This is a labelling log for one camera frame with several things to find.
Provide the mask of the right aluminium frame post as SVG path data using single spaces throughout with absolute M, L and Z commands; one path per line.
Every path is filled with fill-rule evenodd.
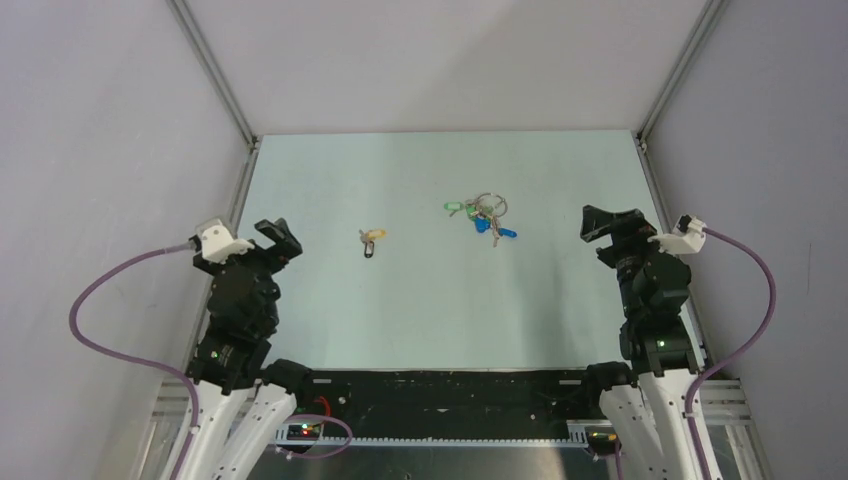
M 728 5 L 729 1 L 726 0 L 709 0 L 705 2 L 659 93 L 652 101 L 648 113 L 636 131 L 636 139 L 639 141 L 639 144 L 647 144 L 649 142 L 662 115 L 667 110 L 674 95 L 682 86 L 686 75 L 693 67 L 697 56 L 708 42 L 710 35 L 716 28 Z

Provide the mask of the large metal keyring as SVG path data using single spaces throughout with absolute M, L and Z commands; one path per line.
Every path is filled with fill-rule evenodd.
M 487 218 L 500 218 L 509 210 L 506 198 L 492 192 L 478 195 L 471 201 L 471 205 L 474 207 L 477 216 Z

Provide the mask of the key with yellow tag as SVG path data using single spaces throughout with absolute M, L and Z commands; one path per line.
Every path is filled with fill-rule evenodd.
M 359 238 L 363 243 L 369 243 L 384 238 L 386 234 L 387 232 L 384 229 L 360 230 Z

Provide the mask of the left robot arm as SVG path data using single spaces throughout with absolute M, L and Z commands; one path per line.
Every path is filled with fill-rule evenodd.
M 164 479 L 245 479 L 290 415 L 316 403 L 309 368 L 265 362 L 277 332 L 281 291 L 273 277 L 303 252 L 283 218 L 255 230 L 262 247 L 223 220 L 200 225 L 193 265 L 211 278 L 208 325 L 185 370 L 189 404 L 162 473 Z

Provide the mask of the left aluminium frame post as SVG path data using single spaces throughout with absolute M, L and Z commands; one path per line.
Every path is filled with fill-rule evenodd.
M 183 32 L 189 47 L 193 51 L 201 69 L 204 71 L 213 90 L 221 101 L 224 110 L 235 126 L 249 152 L 256 149 L 258 136 L 251 127 L 236 95 L 226 78 L 226 74 L 207 41 L 203 29 L 196 19 L 188 1 L 167 0 L 177 25 Z

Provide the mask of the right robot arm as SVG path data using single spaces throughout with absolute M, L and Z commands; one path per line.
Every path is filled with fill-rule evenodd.
M 681 317 L 692 278 L 681 258 L 703 248 L 704 223 L 683 216 L 672 233 L 662 234 L 638 209 L 586 205 L 580 237 L 610 238 L 596 253 L 616 273 L 625 317 L 623 359 L 587 368 L 583 409 L 611 422 L 639 478 L 721 478 L 713 447 L 700 435 L 705 419 L 695 382 L 701 369 Z

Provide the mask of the aluminium frame post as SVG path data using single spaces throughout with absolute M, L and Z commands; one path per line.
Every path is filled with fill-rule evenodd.
M 729 1 L 726 0 L 709 0 L 705 2 L 659 93 L 652 101 L 648 113 L 636 131 L 636 139 L 639 141 L 639 144 L 647 144 L 649 142 L 662 115 L 667 110 L 674 95 L 682 86 L 686 75 L 693 67 L 697 56 L 708 42 L 710 35 L 716 28 L 728 5 Z
M 193 51 L 201 69 L 204 71 L 213 90 L 221 101 L 224 110 L 235 126 L 249 152 L 256 149 L 258 136 L 251 127 L 236 95 L 226 78 L 226 74 L 207 41 L 203 29 L 196 19 L 188 1 L 167 0 L 177 25 L 183 32 L 189 47 Z

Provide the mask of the key with blue tag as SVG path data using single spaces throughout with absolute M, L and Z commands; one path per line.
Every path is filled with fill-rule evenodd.
M 473 218 L 474 228 L 478 233 L 491 232 L 497 238 L 516 238 L 518 234 L 510 229 L 497 226 L 492 220 L 485 217 Z

